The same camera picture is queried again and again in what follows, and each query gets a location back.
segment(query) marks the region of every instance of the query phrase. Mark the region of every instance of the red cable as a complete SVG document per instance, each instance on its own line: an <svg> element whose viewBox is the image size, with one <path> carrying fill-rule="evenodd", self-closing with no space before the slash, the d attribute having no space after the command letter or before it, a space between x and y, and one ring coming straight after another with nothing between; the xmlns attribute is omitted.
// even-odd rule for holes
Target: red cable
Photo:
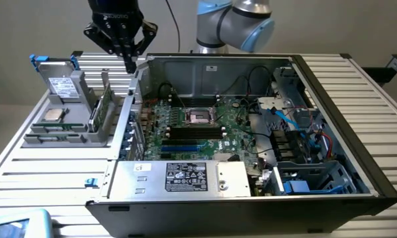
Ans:
<svg viewBox="0 0 397 238"><path fill-rule="evenodd" d="M331 139L331 137L325 133L321 133L321 136L324 136L328 139L328 141L329 141L329 147L328 147L327 156L325 156L327 158L329 158L331 151L332 151L332 139Z"/></svg>

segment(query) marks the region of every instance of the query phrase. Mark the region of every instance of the white wall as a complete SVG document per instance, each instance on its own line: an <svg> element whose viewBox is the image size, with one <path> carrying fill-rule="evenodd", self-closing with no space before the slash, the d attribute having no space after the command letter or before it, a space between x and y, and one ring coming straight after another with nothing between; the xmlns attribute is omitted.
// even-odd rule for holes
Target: white wall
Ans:
<svg viewBox="0 0 397 238"><path fill-rule="evenodd" d="M139 0L160 30L149 52L176 51L164 0ZM181 50L196 44L196 0L169 0L181 30ZM349 53L363 65L384 66L397 53L397 0L271 0L276 31L267 53ZM83 29L87 0L0 0L0 103L35 104L45 87L28 56L100 52Z"/></svg>

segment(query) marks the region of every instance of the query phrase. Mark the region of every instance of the blue ram slot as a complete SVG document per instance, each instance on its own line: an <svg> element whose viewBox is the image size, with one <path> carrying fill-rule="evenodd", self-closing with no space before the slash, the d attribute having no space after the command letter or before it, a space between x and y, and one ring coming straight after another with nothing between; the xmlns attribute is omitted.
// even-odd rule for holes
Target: blue ram slot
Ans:
<svg viewBox="0 0 397 238"><path fill-rule="evenodd" d="M200 151L200 146L164 146L161 147L161 151Z"/></svg>

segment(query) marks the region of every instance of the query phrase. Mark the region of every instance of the label on hard drive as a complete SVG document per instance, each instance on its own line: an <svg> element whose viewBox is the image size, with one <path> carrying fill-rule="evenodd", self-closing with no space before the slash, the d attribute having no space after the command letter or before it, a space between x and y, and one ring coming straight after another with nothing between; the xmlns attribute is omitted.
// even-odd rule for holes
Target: label on hard drive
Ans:
<svg viewBox="0 0 397 238"><path fill-rule="evenodd" d="M79 92L71 78L48 78L56 94L61 98L79 98Z"/></svg>
<svg viewBox="0 0 397 238"><path fill-rule="evenodd" d="M208 191L205 163L167 163L168 192Z"/></svg>

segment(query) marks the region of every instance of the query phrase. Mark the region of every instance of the blue latch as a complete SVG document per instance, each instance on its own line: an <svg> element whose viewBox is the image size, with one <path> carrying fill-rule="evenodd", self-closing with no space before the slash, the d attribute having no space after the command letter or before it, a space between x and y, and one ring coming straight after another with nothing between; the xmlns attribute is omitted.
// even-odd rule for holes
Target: blue latch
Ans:
<svg viewBox="0 0 397 238"><path fill-rule="evenodd" d="M84 186L85 187L99 187L97 182L99 182L99 179L97 178L88 178L85 180Z"/></svg>
<svg viewBox="0 0 397 238"><path fill-rule="evenodd" d="M79 60L77 60L77 58L75 57L75 55L71 55L71 61L72 61L73 66L75 66L75 70L81 70L81 69L80 69Z"/></svg>
<svg viewBox="0 0 397 238"><path fill-rule="evenodd" d="M343 186L339 185L332 189L327 190L311 190L307 181L304 180L292 180L284 183L285 193L289 195L300 195L300 194L341 194Z"/></svg>
<svg viewBox="0 0 397 238"><path fill-rule="evenodd" d="M35 71L40 72L39 66L35 63L35 54L29 55L29 61L31 61L32 65L33 65Z"/></svg>
<svg viewBox="0 0 397 238"><path fill-rule="evenodd" d="M51 58L48 56L39 56L35 61L37 62L47 62Z"/></svg>

